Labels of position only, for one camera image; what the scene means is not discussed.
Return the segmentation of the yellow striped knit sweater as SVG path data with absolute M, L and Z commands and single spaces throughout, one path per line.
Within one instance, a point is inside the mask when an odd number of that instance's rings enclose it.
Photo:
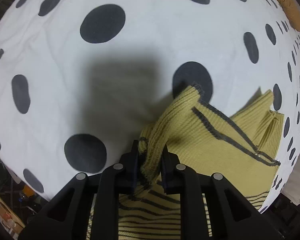
M 256 209 L 265 201 L 280 166 L 275 159 L 284 116 L 270 109 L 273 93 L 257 92 L 246 107 L 226 116 L 202 99 L 197 85 L 186 87 L 139 136 L 141 183 L 119 197 L 119 239 L 179 239 L 180 197 L 162 188 L 163 149 L 196 172 L 226 177 Z

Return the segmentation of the white polka dot duvet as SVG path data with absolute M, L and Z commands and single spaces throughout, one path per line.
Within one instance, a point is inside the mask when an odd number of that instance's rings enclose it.
M 52 199 L 118 161 L 185 87 L 284 116 L 265 210 L 300 154 L 300 31 L 279 0 L 0 0 L 0 159 Z

